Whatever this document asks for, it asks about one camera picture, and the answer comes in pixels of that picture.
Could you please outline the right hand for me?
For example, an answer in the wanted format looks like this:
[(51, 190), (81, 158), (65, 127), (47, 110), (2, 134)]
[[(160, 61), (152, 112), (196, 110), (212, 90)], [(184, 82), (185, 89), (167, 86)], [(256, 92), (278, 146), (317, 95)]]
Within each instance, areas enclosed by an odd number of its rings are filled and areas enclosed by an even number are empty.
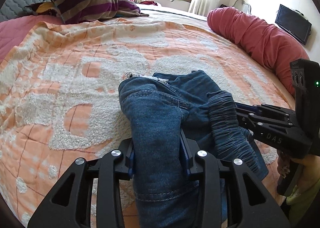
[(278, 173), (285, 178), (290, 170), (290, 161), (303, 165), (303, 170), (298, 178), (297, 187), (300, 193), (307, 191), (319, 181), (319, 156), (308, 154), (303, 159), (293, 159), (277, 150)]

